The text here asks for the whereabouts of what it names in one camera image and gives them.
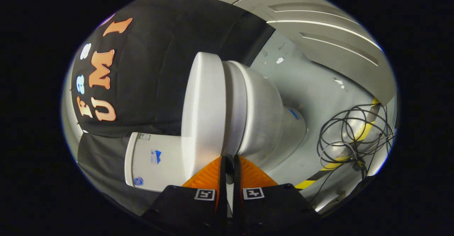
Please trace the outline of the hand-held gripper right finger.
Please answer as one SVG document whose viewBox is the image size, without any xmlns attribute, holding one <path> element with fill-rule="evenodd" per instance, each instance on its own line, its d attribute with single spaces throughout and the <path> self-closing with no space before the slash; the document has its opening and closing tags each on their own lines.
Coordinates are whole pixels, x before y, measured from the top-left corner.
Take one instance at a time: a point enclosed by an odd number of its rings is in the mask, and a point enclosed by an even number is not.
<svg viewBox="0 0 454 236">
<path fill-rule="evenodd" d="M 252 161 L 234 157 L 233 223 L 237 229 L 301 229 L 321 215 L 291 183 L 279 184 Z"/>
</svg>

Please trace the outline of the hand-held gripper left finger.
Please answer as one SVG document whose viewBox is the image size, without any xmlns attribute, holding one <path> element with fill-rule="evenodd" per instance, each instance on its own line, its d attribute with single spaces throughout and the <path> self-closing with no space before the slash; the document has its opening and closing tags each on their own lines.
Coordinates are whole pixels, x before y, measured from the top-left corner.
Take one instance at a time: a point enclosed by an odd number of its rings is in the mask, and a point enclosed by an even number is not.
<svg viewBox="0 0 454 236">
<path fill-rule="evenodd" d="M 158 229 L 224 229 L 227 157 L 218 157 L 182 186 L 169 185 L 141 220 Z"/>
</svg>

